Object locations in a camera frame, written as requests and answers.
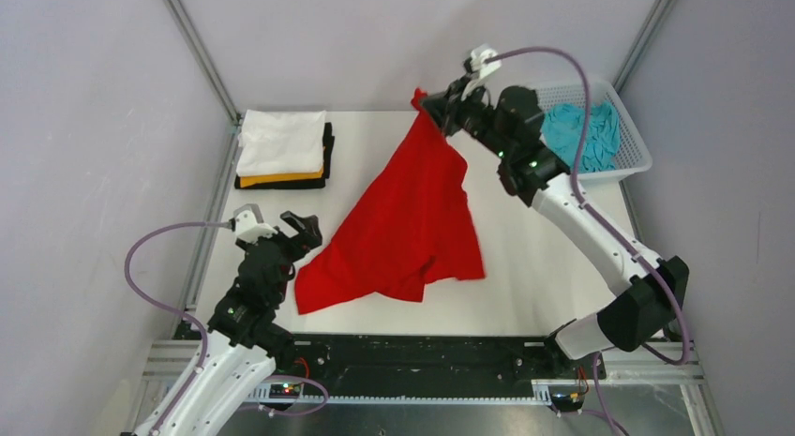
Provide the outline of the red t shirt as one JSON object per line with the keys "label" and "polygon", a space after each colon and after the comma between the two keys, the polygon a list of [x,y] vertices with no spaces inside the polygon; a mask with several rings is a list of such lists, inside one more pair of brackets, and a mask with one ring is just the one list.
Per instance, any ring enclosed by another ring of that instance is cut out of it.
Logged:
{"label": "red t shirt", "polygon": [[421,108],[427,97],[415,90],[405,138],[328,245],[299,269],[299,314],[372,293],[420,302],[436,281],[486,277],[463,187],[468,164]]}

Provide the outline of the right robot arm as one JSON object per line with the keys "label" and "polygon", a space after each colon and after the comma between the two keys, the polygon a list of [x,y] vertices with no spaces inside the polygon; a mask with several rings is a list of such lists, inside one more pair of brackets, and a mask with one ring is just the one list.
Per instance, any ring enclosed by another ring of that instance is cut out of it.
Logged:
{"label": "right robot arm", "polygon": [[416,98],[443,135],[464,131],[499,158],[505,191],[554,224],[602,276],[614,299],[547,337],[545,365],[568,377],[582,358],[607,349],[632,352],[655,333],[683,317],[689,268],[679,257],[668,260],[645,247],[604,216],[587,197],[572,169],[546,145],[545,116],[535,90],[509,86],[493,104],[488,91],[464,92],[464,78],[432,95]]}

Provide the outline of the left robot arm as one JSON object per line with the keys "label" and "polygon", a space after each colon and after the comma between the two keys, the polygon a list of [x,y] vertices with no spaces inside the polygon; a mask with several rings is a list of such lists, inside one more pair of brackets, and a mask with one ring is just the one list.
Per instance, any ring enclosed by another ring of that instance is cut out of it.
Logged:
{"label": "left robot arm", "polygon": [[283,376],[295,364],[294,336],[276,323],[295,265],[323,243],[315,216],[285,211],[281,220],[292,235],[263,221],[260,209],[247,204],[216,229],[233,232],[243,250],[232,286],[217,302],[208,323],[145,293],[133,280],[131,262],[138,248],[163,229],[136,242],[127,253],[128,286],[149,304],[191,323],[200,345],[156,409],[134,429],[136,435],[215,435],[248,395],[271,375]]}

